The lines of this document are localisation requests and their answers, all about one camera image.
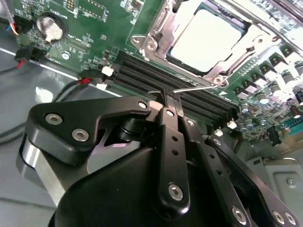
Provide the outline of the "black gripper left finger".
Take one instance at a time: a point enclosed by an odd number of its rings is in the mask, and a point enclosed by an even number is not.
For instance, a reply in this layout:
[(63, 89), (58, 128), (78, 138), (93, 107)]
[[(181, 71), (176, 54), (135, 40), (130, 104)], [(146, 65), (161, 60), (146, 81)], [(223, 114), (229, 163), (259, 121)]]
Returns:
[(134, 151), (157, 156), (156, 196), (164, 213), (187, 213), (186, 147), (173, 93), (38, 104), (31, 108), (17, 158), (22, 176), (58, 207), (79, 180)]

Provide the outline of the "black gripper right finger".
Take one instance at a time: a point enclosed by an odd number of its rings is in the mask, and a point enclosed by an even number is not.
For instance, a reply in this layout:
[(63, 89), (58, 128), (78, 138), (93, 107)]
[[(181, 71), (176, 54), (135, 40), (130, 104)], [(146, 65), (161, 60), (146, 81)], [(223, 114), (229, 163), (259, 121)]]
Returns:
[(206, 170), (223, 212), (223, 227), (301, 227), (279, 197), (217, 136), (203, 139), (183, 114), (174, 95), (179, 121), (198, 167)]

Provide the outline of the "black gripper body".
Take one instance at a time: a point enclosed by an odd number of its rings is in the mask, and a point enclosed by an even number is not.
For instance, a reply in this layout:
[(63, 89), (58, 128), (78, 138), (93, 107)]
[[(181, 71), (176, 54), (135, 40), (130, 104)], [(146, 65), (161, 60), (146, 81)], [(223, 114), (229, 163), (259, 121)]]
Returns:
[(157, 156), (134, 151), (79, 180), (62, 197), (52, 227), (225, 227), (219, 201), (207, 176), (187, 165), (189, 211), (169, 218), (156, 196)]

